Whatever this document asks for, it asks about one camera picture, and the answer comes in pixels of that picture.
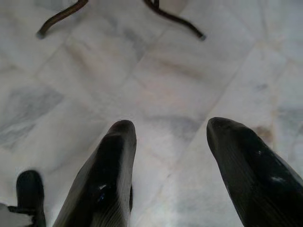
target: black shoe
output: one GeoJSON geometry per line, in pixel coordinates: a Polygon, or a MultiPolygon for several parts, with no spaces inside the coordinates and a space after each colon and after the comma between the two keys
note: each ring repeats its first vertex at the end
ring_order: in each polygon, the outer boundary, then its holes
{"type": "Polygon", "coordinates": [[[35,170],[21,173],[17,179],[16,188],[18,206],[9,207],[9,210],[33,216],[31,227],[45,227],[44,190],[40,174],[35,170]]]}

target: metal chair leg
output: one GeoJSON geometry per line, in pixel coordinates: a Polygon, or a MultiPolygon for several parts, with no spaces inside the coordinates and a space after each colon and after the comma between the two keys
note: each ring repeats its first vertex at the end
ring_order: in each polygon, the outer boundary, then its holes
{"type": "Polygon", "coordinates": [[[202,41],[206,39],[206,35],[203,34],[196,26],[194,26],[189,21],[160,9],[160,0],[155,0],[154,2],[152,2],[152,0],[143,0],[143,1],[156,14],[189,28],[202,41]]]}
{"type": "Polygon", "coordinates": [[[45,37],[46,32],[49,30],[51,26],[58,23],[59,21],[65,19],[66,17],[70,16],[71,14],[77,12],[81,8],[83,8],[89,0],[78,0],[74,5],[68,7],[67,9],[61,11],[60,13],[56,14],[55,16],[49,18],[37,32],[36,36],[40,39],[45,37]]]}

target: chair leg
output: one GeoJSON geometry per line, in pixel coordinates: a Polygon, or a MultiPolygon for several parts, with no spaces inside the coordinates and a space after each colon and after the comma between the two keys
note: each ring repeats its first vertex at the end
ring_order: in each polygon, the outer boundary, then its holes
{"type": "Polygon", "coordinates": [[[202,41],[206,39],[206,35],[203,34],[196,26],[194,26],[189,21],[160,9],[160,0],[154,0],[154,2],[152,2],[152,0],[143,0],[143,1],[156,14],[189,28],[202,41]]]}
{"type": "Polygon", "coordinates": [[[56,14],[55,16],[49,18],[37,32],[36,36],[40,39],[45,38],[46,32],[50,29],[51,26],[58,23],[59,21],[65,19],[66,17],[70,16],[71,14],[77,12],[81,8],[83,8],[89,0],[78,0],[74,5],[68,7],[67,9],[61,11],[60,13],[56,14]]]}

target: floor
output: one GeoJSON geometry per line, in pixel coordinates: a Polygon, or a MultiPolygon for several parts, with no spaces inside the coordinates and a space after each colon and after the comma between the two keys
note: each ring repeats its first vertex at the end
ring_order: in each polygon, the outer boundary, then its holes
{"type": "Polygon", "coordinates": [[[131,227],[240,227],[205,126],[251,127],[303,176],[303,2],[162,0],[201,28],[141,0],[91,0],[36,31],[71,0],[0,1],[0,201],[37,169],[52,226],[77,171],[119,119],[138,145],[131,227]]]}

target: tile grout line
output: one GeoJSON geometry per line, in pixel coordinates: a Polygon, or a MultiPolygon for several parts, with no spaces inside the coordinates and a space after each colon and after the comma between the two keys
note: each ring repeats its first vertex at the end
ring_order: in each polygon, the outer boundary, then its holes
{"type": "Polygon", "coordinates": [[[81,23],[88,17],[88,14],[84,15],[83,18],[78,22],[78,20],[76,20],[76,25],[74,26],[74,28],[72,28],[69,32],[69,34],[64,38],[63,42],[55,49],[55,51],[40,65],[40,67],[38,67],[38,69],[36,70],[36,72],[34,72],[33,77],[36,78],[37,80],[43,82],[42,80],[40,80],[37,75],[42,71],[43,67],[54,57],[54,55],[56,55],[59,51],[59,49],[65,45],[66,41],[72,36],[72,33],[76,30],[76,28],[78,26],[81,25],[81,23]]]}
{"type": "MultiPolygon", "coordinates": [[[[189,1],[188,3],[184,6],[184,8],[182,10],[180,10],[180,12],[178,13],[178,15],[182,14],[182,12],[186,9],[186,7],[189,5],[189,1]]],[[[154,47],[156,45],[156,43],[160,40],[160,38],[162,38],[164,36],[164,34],[169,31],[169,28],[172,27],[172,25],[168,25],[166,27],[166,29],[159,35],[159,37],[152,43],[149,45],[149,47],[147,48],[147,51],[144,53],[144,55],[142,56],[142,58],[138,61],[138,63],[136,64],[136,66],[134,67],[134,69],[128,74],[128,76],[125,78],[125,80],[123,81],[126,82],[129,78],[131,78],[133,72],[136,70],[137,67],[139,67],[140,65],[140,62],[143,61],[144,57],[147,55],[147,52],[149,50],[152,49],[152,47],[154,47]]],[[[179,155],[179,158],[176,160],[176,163],[180,160],[180,158],[182,157],[183,155],[183,152],[181,152],[181,154],[179,155]]],[[[152,205],[154,203],[154,201],[157,199],[157,195],[159,195],[161,192],[162,192],[162,189],[165,185],[165,182],[167,179],[170,178],[170,176],[174,173],[175,171],[175,164],[173,164],[171,167],[170,167],[170,173],[168,174],[168,176],[164,179],[163,183],[161,184],[160,188],[157,190],[157,192],[155,193],[155,196],[152,198],[151,202],[147,205],[147,208],[144,209],[144,211],[142,212],[142,214],[140,215],[140,217],[137,219],[136,223],[135,223],[135,227],[139,227],[139,223],[140,223],[140,220],[142,220],[144,214],[146,213],[146,211],[148,210],[148,208],[150,207],[150,205],[152,205]]]]}
{"type": "MultiPolygon", "coordinates": [[[[64,38],[64,41],[56,48],[56,50],[47,58],[47,60],[45,60],[45,62],[44,63],[42,63],[41,65],[40,65],[40,67],[36,70],[36,72],[34,72],[34,74],[33,74],[33,79],[36,79],[39,83],[42,83],[42,84],[44,84],[44,85],[46,85],[46,86],[48,86],[48,87],[50,87],[50,88],[52,88],[52,89],[54,89],[56,92],[58,92],[58,93],[60,93],[60,94],[62,94],[60,91],[58,91],[55,87],[53,87],[52,85],[50,85],[50,84],[48,84],[48,83],[46,83],[44,80],[42,80],[42,79],[40,79],[39,77],[38,77],[38,74],[43,70],[43,68],[45,67],[45,65],[60,51],[60,49],[66,44],[66,41],[69,39],[69,38],[71,38],[71,36],[72,36],[72,33],[73,33],[73,31],[81,24],[81,22],[80,23],[78,23],[72,30],[71,30],[71,32],[64,38]]],[[[64,97],[68,97],[68,98],[70,98],[71,100],[73,100],[73,101],[75,101],[75,102],[78,102],[78,103],[80,103],[83,107],[85,107],[85,108],[87,108],[88,110],[90,110],[90,111],[92,111],[93,113],[95,113],[95,114],[98,114],[98,111],[97,111],[97,109],[94,109],[94,108],[91,108],[91,106],[90,105],[87,105],[87,104],[85,104],[85,103],[83,103],[83,102],[80,102],[77,98],[75,98],[75,97],[73,97],[73,96],[70,96],[70,95],[67,95],[67,94],[62,94],[64,97]]]]}
{"type": "Polygon", "coordinates": [[[238,16],[238,14],[236,14],[236,13],[234,12],[234,10],[231,9],[230,6],[226,5],[224,2],[222,2],[221,4],[223,5],[223,7],[225,7],[225,8],[226,8],[226,9],[235,17],[236,20],[238,20],[241,24],[244,25],[244,27],[248,30],[249,34],[250,34],[254,39],[256,39],[256,40],[259,40],[259,39],[260,39],[260,38],[254,36],[255,33],[254,33],[254,32],[249,28],[249,26],[241,19],[241,17],[238,16]]]}
{"type": "MultiPolygon", "coordinates": [[[[189,4],[189,1],[188,0],[188,3],[183,7],[183,9],[180,10],[179,13],[177,13],[177,15],[180,15],[184,10],[185,8],[188,6],[189,4]]],[[[129,78],[132,78],[132,75],[133,73],[135,72],[135,70],[140,66],[140,63],[144,60],[144,57],[148,54],[148,52],[150,52],[150,50],[155,47],[155,45],[158,43],[158,41],[164,36],[164,34],[169,31],[169,29],[172,27],[172,24],[173,22],[170,22],[167,26],[165,26],[164,30],[159,34],[159,36],[152,42],[150,43],[147,48],[146,48],[146,51],[144,52],[144,54],[142,55],[142,57],[140,58],[140,60],[136,63],[135,67],[127,74],[127,76],[125,77],[125,79],[121,82],[120,86],[122,87],[123,84],[125,84],[125,82],[129,79],[129,78]]]]}
{"type": "MultiPolygon", "coordinates": [[[[209,118],[212,110],[218,105],[218,103],[220,102],[220,100],[222,99],[222,97],[224,96],[224,94],[226,93],[228,87],[230,86],[230,84],[234,81],[234,79],[236,78],[237,74],[239,73],[239,71],[241,70],[241,68],[243,67],[245,61],[248,59],[250,53],[253,51],[253,49],[255,48],[257,42],[255,42],[252,45],[252,48],[248,51],[247,55],[245,56],[245,58],[243,58],[242,63],[240,64],[240,66],[238,67],[238,69],[235,71],[234,75],[232,76],[232,78],[228,81],[228,83],[225,85],[223,92],[221,93],[221,95],[217,98],[217,100],[214,102],[214,104],[212,105],[212,107],[210,108],[210,110],[208,111],[208,113],[205,115],[205,119],[201,122],[201,125],[199,127],[199,129],[197,130],[197,132],[200,130],[200,128],[203,126],[203,124],[205,124],[206,120],[209,118]]],[[[192,138],[192,140],[190,141],[189,145],[187,146],[187,148],[185,150],[188,149],[188,147],[190,146],[190,144],[192,143],[192,141],[195,139],[196,137],[196,133],[194,135],[194,137],[192,138]]],[[[180,154],[179,159],[176,161],[176,163],[173,165],[173,170],[176,170],[176,166],[177,164],[180,162],[180,159],[183,157],[184,151],[180,154]]]]}

